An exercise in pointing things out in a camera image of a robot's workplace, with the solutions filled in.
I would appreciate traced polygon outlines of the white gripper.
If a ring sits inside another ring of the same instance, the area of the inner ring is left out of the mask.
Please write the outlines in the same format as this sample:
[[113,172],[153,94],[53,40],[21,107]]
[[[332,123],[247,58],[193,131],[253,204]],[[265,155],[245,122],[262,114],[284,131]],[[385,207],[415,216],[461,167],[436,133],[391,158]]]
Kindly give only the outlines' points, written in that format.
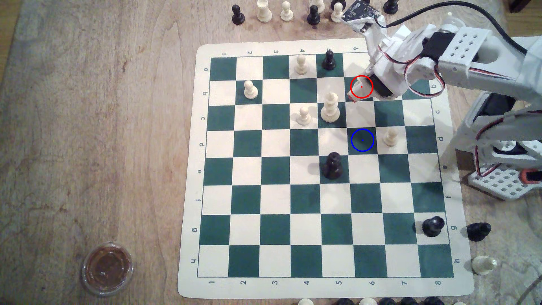
[[386,29],[374,26],[372,33],[372,59],[367,67],[367,76],[373,81],[373,95],[360,99],[349,91],[348,99],[353,103],[374,101],[376,98],[390,101],[404,94],[408,90],[404,76],[406,66],[423,48],[423,28],[412,32],[402,26],[393,36],[389,36]]

